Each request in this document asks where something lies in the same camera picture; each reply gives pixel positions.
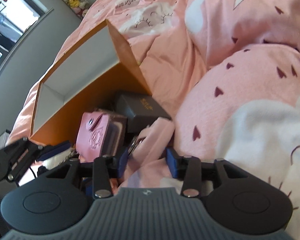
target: pink wallet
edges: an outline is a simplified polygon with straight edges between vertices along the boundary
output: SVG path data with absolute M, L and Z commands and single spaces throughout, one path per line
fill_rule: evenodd
M 85 162 L 102 155 L 113 155 L 122 132 L 120 123 L 111 122 L 102 112 L 84 113 L 76 141 L 76 150 Z

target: embossed logo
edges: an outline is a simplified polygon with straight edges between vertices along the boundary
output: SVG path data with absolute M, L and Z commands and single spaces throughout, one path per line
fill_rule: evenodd
M 145 98 L 140 99 L 140 102 L 142 103 L 145 109 L 153 110 L 152 106 L 147 102 Z
M 148 195 L 150 195 L 150 194 L 152 193 L 152 191 L 149 190 L 149 189 L 147 189 L 147 190 L 143 191 L 142 193 L 143 193 L 144 195 L 148 196 Z
M 100 147 L 102 135 L 102 127 L 92 131 L 89 139 L 90 147 L 92 150 Z

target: white fabric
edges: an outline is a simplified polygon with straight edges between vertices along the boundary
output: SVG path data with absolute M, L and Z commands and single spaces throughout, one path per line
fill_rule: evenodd
M 300 97 L 296 107 L 271 100 L 241 106 L 226 122 L 216 157 L 224 158 L 287 195 L 293 207 L 286 232 L 300 239 Z

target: white cloud print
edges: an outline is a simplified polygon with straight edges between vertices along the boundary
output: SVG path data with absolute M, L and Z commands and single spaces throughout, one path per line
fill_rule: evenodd
M 201 5 L 204 0 L 194 0 L 185 11 L 185 23 L 188 31 L 198 33 L 203 27 Z
M 131 18 L 120 28 L 128 39 L 139 35 L 162 33 L 172 27 L 173 8 L 167 2 L 152 4 L 132 11 Z
M 216 158 L 289 195 L 294 211 L 286 232 L 300 240 L 300 97 L 296 107 L 272 100 L 241 106 L 223 127 Z

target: cardboard box lid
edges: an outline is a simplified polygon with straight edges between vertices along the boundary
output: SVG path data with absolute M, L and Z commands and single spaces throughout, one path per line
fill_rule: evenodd
M 44 144 L 75 142 L 82 114 L 117 90 L 146 93 L 129 43 L 105 20 L 69 49 L 39 83 L 30 136 Z

